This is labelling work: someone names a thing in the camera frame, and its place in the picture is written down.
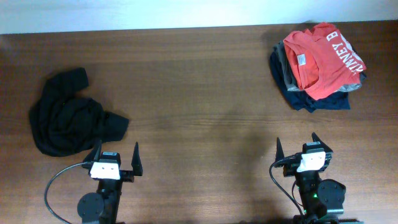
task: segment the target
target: wood grain surface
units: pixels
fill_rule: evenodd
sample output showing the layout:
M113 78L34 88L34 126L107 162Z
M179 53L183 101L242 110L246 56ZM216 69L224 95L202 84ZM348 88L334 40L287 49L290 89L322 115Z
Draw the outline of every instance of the wood grain surface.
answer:
M398 222L398 22L340 23L366 63L352 110L313 114L283 99L268 66L272 46L311 24L0 35L0 223L60 223L46 209L46 183L87 155L40 153L27 119L54 71L85 67L80 95L130 119L125 138L103 145L130 169L140 144L144 176L123 185L126 223L274 223L298 214L272 183L276 137L285 155L315 131L334 150L321 178L347 187L343 218ZM290 190L294 179L274 175ZM96 190L74 169L49 203L80 223L76 206Z

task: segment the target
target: red cloth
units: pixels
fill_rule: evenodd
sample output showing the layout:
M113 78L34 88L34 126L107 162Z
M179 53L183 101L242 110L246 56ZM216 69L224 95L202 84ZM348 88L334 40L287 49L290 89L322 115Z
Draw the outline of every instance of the red cloth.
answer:
M312 30L293 31L284 44L298 87L315 100L326 98L344 84L361 83L359 73L366 66L333 24L322 22Z

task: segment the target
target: black cable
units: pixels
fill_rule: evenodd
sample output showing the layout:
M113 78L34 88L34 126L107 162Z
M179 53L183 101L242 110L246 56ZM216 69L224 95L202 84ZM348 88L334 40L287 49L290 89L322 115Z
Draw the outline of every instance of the black cable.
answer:
M58 174L55 174L55 176L53 176L53 177L51 178L51 180L49 181L49 183L47 184L47 186L46 186L46 188L45 188L45 191L44 191L44 203L45 203L45 206L48 208L48 210L51 212L51 214L52 214L53 216L55 216L56 218L58 218L59 220L61 220L61 221L64 222L64 223L72 224L72 223L70 223L70 222L64 220L63 218L61 218L58 214L56 214L56 213L51 209L51 207L50 207L50 205L49 205L49 202L47 201L47 193L48 193L48 191L49 191L50 185L51 185L51 183L52 183L59 175L61 175L63 172L67 171L68 169L71 169L71 168L74 168L74 167L80 166L80 165L90 164L90 163L92 163L92 162L80 162L80 163L78 163L78 164L74 164L74 165L72 165L72 166L66 167L65 169L63 169L63 170L61 170L60 172L58 172Z
M293 186L292 186L292 196L293 196L293 199L297 202L296 198L294 197L294 186L296 186L296 183L297 183L297 180L294 181Z
M292 196L289 195L289 193L286 192L286 190L278 184L278 182L275 180L274 176L272 175L272 168L282 162L285 162L286 160L291 159L290 157L286 157L285 159L279 160L277 162L274 162L273 164L271 164L271 166L269 167L269 175L271 177L271 180L274 181L274 183L276 184L276 186L278 186L278 188L283 191L283 193L286 194L286 196L294 203L294 205L297 207L298 211L300 212L300 216L304 217L303 212L301 211L301 208L299 207L298 203L292 198Z

